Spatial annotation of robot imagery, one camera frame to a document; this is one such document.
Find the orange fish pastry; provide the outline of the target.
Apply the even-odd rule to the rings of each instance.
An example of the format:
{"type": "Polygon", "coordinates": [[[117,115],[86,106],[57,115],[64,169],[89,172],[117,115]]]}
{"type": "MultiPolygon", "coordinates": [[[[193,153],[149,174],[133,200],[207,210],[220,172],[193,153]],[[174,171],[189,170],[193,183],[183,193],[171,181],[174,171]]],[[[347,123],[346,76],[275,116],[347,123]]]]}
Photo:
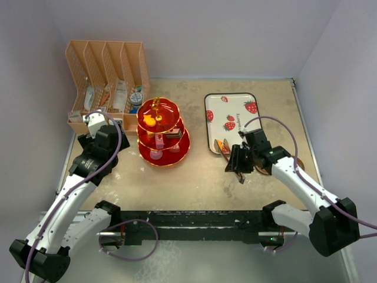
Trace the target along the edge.
{"type": "Polygon", "coordinates": [[[217,152],[222,152],[224,154],[230,153],[229,145],[227,143],[224,144],[222,141],[216,140],[215,145],[217,152]]]}
{"type": "Polygon", "coordinates": [[[144,115],[143,122],[147,127],[155,127],[156,126],[156,119],[151,115],[144,115]]]}

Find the brown round coaster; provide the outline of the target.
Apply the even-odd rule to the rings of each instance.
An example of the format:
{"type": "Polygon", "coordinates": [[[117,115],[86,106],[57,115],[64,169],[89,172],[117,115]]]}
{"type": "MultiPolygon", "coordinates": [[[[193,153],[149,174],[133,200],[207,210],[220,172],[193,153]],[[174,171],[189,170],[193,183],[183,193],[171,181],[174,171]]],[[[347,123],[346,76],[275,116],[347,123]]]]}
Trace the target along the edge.
{"type": "Polygon", "coordinates": [[[302,170],[305,169],[305,165],[304,165],[304,163],[303,163],[299,158],[297,158],[297,165],[298,165],[302,170]]]}
{"type": "Polygon", "coordinates": [[[264,175],[264,176],[270,176],[270,173],[266,170],[266,169],[262,169],[262,168],[260,168],[260,167],[258,167],[258,166],[255,166],[254,167],[256,170],[257,170],[257,172],[259,172],[261,175],[264,175]]]}

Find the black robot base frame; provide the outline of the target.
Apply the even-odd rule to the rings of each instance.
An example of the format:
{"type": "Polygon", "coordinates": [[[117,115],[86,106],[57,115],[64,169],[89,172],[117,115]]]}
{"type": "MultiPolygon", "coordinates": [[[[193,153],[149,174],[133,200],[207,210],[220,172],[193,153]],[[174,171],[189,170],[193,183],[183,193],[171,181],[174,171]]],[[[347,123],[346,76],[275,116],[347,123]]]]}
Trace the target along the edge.
{"type": "Polygon", "coordinates": [[[237,241],[282,246],[283,234],[291,229],[277,226],[262,210],[144,211],[121,210],[102,200],[95,206],[111,215],[110,226],[125,237],[124,245],[143,241],[237,241]]]}

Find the chocolate cake slice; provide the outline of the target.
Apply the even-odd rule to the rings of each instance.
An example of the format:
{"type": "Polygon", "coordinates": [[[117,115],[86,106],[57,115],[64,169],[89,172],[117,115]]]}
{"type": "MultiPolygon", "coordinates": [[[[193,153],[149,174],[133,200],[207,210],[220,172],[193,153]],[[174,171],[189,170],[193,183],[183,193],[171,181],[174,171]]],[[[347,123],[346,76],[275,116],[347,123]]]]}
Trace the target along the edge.
{"type": "Polygon", "coordinates": [[[182,134],[183,132],[180,128],[174,128],[164,133],[164,135],[168,139],[179,139],[182,136],[182,134]]]}

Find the pink heart cake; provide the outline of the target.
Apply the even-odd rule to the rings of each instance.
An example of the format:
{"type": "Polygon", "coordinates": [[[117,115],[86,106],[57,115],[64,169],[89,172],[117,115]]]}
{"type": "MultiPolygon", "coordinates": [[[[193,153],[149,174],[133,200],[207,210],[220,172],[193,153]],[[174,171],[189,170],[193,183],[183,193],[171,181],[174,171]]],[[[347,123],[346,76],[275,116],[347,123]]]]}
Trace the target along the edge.
{"type": "Polygon", "coordinates": [[[176,144],[173,147],[169,148],[169,152],[172,152],[172,153],[178,153],[179,151],[180,151],[179,144],[176,144]]]}

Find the metal serving tongs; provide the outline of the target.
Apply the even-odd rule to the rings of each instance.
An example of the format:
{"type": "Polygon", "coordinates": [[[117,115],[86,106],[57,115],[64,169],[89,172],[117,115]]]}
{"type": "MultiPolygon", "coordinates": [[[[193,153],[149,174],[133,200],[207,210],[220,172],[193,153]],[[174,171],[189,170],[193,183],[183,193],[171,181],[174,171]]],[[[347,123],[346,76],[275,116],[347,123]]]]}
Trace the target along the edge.
{"type": "MultiPolygon", "coordinates": [[[[231,157],[231,150],[230,150],[230,146],[229,146],[228,141],[226,139],[224,139],[223,141],[215,139],[214,140],[214,148],[215,148],[215,151],[217,153],[220,153],[222,158],[227,163],[229,163],[230,157],[231,157]]],[[[244,181],[245,181],[244,174],[239,173],[239,172],[235,172],[234,174],[236,175],[238,182],[240,184],[243,184],[244,181]]]]}

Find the red three-tier cake stand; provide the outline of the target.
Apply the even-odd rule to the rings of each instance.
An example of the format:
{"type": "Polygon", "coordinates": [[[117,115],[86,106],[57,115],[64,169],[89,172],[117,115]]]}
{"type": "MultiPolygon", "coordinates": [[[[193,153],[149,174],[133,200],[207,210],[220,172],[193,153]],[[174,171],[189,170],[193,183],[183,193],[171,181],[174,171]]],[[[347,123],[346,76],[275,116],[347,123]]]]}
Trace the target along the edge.
{"type": "Polygon", "coordinates": [[[136,114],[138,149],[140,156],[153,166],[172,166],[182,161],[190,150],[190,135],[184,126],[178,105],[164,97],[152,98],[145,101],[136,114]],[[144,115],[151,115],[156,119],[155,127],[147,127],[143,122],[144,115]],[[174,128],[180,128],[183,132],[179,139],[168,139],[165,132],[174,128]],[[157,149],[155,138],[148,138],[147,132],[163,134],[164,148],[157,149]],[[169,148],[179,144],[178,153],[169,152],[169,148]],[[163,156],[158,160],[150,158],[150,150],[161,150],[163,156]]]}

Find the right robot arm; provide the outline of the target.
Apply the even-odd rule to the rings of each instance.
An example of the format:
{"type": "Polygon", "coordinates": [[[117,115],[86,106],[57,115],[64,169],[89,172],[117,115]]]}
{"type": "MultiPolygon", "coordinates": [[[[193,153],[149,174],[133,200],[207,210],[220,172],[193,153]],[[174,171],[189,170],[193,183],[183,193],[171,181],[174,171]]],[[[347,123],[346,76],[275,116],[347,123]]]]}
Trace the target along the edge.
{"type": "Polygon", "coordinates": [[[234,144],[226,172],[251,173],[255,168],[282,182],[306,207],[296,209],[282,200],[263,208],[262,224],[269,231],[285,226],[307,237],[323,256],[358,241],[356,205],[340,199],[316,183],[282,146],[272,147],[262,129],[239,132],[241,144],[234,144]]]}

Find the pink striped cake slice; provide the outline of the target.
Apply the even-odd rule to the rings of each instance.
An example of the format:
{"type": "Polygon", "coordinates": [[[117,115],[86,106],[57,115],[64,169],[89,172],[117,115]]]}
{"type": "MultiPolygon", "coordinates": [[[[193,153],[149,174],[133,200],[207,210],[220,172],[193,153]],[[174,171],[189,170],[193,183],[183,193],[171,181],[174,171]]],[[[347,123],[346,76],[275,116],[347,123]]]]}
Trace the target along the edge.
{"type": "Polygon", "coordinates": [[[163,134],[155,134],[155,143],[157,149],[164,148],[163,134]]]}

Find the white strawberry enamel tray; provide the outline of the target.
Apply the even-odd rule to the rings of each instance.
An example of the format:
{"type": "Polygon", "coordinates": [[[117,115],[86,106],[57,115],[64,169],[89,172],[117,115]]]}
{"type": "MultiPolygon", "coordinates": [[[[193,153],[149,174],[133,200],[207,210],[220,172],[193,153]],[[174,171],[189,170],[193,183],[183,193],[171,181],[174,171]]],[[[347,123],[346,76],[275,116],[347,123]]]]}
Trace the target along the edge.
{"type": "Polygon", "coordinates": [[[259,109],[255,96],[251,93],[211,93],[204,98],[207,120],[207,142],[210,151],[218,154],[214,141],[226,140],[230,146],[241,144],[239,131],[248,124],[248,131],[261,129],[259,109]]]}

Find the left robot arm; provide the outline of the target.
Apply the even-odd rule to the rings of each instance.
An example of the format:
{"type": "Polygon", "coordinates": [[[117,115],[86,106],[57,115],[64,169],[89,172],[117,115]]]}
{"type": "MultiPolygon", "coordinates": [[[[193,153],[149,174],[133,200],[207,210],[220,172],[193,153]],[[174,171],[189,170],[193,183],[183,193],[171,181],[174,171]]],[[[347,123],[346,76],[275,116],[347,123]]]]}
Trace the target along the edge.
{"type": "Polygon", "coordinates": [[[104,124],[94,137],[79,137],[83,152],[69,170],[63,188],[38,226],[24,239],[16,239],[9,251],[24,269],[22,282],[58,282],[71,257],[87,238],[121,225],[118,206],[100,203],[80,223],[72,222],[82,204],[118,163],[117,154],[129,147],[118,124],[104,124]]]}

